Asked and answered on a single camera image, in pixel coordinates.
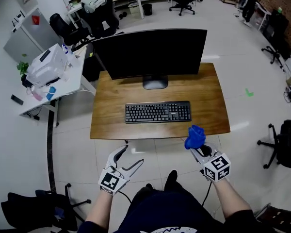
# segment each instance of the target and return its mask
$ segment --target printer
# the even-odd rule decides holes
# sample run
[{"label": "printer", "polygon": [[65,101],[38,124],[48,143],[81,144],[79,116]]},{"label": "printer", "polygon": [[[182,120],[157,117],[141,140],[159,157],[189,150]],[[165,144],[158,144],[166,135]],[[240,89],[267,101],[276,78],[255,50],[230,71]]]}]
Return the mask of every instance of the printer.
[{"label": "printer", "polygon": [[68,64],[63,49],[56,44],[33,60],[27,69],[26,79],[33,85],[42,87],[61,78]]}]

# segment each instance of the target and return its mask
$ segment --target box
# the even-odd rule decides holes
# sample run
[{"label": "box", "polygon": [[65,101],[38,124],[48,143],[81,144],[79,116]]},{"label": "box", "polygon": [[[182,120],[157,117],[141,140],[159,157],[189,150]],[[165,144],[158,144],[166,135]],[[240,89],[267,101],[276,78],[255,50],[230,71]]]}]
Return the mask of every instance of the box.
[{"label": "box", "polygon": [[137,3],[131,3],[128,8],[134,18],[140,18],[140,9]]}]

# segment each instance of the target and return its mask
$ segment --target black keyboard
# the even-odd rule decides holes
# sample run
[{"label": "black keyboard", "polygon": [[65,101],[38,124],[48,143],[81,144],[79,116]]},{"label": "black keyboard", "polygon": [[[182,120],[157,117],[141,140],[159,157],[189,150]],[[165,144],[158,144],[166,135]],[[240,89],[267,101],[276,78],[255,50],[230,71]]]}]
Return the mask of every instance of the black keyboard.
[{"label": "black keyboard", "polygon": [[127,103],[125,123],[189,122],[189,101]]}]

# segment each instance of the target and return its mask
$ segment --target blue object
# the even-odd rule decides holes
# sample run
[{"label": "blue object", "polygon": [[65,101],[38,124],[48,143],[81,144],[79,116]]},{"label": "blue object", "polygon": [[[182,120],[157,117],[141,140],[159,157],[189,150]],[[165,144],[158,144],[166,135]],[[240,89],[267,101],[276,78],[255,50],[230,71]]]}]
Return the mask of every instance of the blue object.
[{"label": "blue object", "polygon": [[205,143],[205,140],[206,136],[204,134],[204,129],[199,128],[196,125],[192,125],[192,127],[189,128],[189,137],[186,138],[184,147],[187,150],[198,149]]},{"label": "blue object", "polygon": [[56,88],[54,86],[51,86],[49,91],[48,91],[48,94],[47,94],[48,101],[50,101],[52,99],[52,97],[54,96],[55,92],[56,92]]}]

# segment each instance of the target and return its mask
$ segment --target mobile phone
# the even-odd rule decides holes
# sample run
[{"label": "mobile phone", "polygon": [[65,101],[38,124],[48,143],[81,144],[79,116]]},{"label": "mobile phone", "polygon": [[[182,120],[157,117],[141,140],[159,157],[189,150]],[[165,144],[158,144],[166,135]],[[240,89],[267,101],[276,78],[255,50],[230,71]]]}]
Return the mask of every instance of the mobile phone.
[{"label": "mobile phone", "polygon": [[23,105],[23,103],[24,103],[23,100],[19,99],[18,97],[14,96],[14,95],[11,96],[11,99],[20,105]]}]

